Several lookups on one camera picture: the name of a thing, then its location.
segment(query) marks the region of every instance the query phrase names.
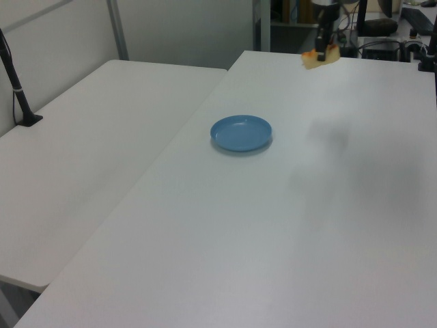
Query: table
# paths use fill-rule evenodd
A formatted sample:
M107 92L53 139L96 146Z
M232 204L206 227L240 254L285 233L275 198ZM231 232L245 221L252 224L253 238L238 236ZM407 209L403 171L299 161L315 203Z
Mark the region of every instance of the table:
M0 280L43 291L225 73L109 61L0 138Z
M431 73L244 52L16 328L432 327L436 146Z

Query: wall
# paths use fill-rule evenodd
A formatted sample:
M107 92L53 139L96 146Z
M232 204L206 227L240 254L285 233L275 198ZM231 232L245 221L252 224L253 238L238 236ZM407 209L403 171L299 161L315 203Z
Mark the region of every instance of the wall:
M0 28L8 27L69 0L0 0Z
M74 0L5 33L32 111L110 59L118 59L107 2ZM16 102L16 113L20 107ZM0 64L0 136L12 120L12 87Z
M253 49L253 0L121 0L129 59L229 69Z

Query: yellow object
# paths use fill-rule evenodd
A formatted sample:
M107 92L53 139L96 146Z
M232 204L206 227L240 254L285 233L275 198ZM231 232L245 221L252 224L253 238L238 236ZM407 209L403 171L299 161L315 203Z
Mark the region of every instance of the yellow object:
M317 56L318 54L315 52L315 49L302 54L302 62L307 70L336 62L340 59L340 48L336 44L328 45L326 47L325 61L318 61Z

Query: cable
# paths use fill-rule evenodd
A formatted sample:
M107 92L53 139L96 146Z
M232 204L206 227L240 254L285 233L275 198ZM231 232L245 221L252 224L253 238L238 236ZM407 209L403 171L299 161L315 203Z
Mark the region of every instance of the cable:
M373 41L373 42L369 42L369 43L363 44L362 46L360 46L358 48L358 50L367 48L368 46L376 46L378 44L385 44L385 43L397 43L397 44L401 44L401 42L395 41L395 40Z
M8 49L9 57L10 57L11 62L12 62L12 53L11 53L11 49L10 49L9 44L8 44L8 41L6 41L6 38L5 38L5 36L4 36L4 34L3 34L3 32L2 32L1 29L0 29L0 38L5 42L5 44L6 44L6 48Z
M356 9L358 8L359 4L360 4L360 1L356 4L356 6L354 7L354 10L352 12L352 22L350 23L350 29L352 29L354 27L354 16L355 16L355 12L356 12Z
M348 12L348 9L345 7L345 5L344 5L343 3L341 4L341 7L343 8L343 10L344 10L345 13L346 13L346 18L348 19L348 24L346 25L346 27L345 27L344 29L340 29L340 28L338 28L338 29L337 29L337 34L338 34L339 32L344 32L346 29L349 28L349 25L350 25L350 13Z
M355 45L355 43L352 41L352 38L350 38L349 40L350 44L355 48L356 51L358 51L358 53L361 55L361 57L363 56L363 53L360 51L360 49Z
M14 118L15 126L17 126L18 124L16 123L16 119L15 119L15 92L13 90L12 90L12 117Z

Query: plate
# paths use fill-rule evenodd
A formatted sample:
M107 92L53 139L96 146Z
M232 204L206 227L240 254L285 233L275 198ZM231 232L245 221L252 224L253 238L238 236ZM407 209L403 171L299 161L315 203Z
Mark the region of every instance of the plate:
M211 138L220 147L248 152L264 146L272 135L270 124L257 116L236 115L223 118L211 128Z

